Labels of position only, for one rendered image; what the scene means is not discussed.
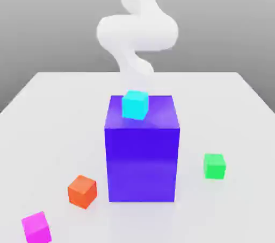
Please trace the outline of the small orange cube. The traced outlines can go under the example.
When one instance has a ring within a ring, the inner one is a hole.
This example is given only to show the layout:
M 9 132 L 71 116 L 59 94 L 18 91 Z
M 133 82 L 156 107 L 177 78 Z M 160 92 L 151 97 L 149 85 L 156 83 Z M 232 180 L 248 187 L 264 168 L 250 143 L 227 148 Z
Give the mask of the small orange cube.
M 68 186 L 69 202 L 80 208 L 87 209 L 96 197 L 96 181 L 83 175 L 78 175 Z

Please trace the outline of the small magenta cube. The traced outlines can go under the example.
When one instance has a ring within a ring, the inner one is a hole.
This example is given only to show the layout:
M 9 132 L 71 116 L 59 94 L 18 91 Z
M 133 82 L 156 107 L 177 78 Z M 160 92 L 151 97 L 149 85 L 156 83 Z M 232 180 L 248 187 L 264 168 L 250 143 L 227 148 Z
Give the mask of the small magenta cube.
M 21 220 L 27 243 L 50 243 L 52 236 L 45 213 L 40 211 Z

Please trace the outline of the large purple box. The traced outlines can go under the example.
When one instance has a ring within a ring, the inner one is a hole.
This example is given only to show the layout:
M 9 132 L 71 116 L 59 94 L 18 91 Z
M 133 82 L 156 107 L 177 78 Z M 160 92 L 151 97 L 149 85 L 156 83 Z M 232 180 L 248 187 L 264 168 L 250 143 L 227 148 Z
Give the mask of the large purple box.
M 105 121 L 110 202 L 175 200 L 180 125 L 171 96 L 150 96 L 144 120 L 122 117 L 112 95 Z

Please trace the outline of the small cyan cube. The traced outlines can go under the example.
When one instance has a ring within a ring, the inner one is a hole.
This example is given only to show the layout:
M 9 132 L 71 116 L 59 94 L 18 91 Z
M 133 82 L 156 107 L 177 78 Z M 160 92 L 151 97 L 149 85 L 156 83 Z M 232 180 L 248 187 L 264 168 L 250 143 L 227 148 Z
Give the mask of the small cyan cube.
M 122 97 L 122 117 L 144 120 L 149 110 L 149 94 L 142 91 L 128 91 Z

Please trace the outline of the small green cube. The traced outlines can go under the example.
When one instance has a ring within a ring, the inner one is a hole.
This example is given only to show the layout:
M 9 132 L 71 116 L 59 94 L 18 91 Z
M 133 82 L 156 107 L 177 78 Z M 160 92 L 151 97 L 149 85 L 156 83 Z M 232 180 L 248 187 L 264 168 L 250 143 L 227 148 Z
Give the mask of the small green cube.
M 222 180 L 225 176 L 226 162 L 223 154 L 206 153 L 204 155 L 205 178 Z

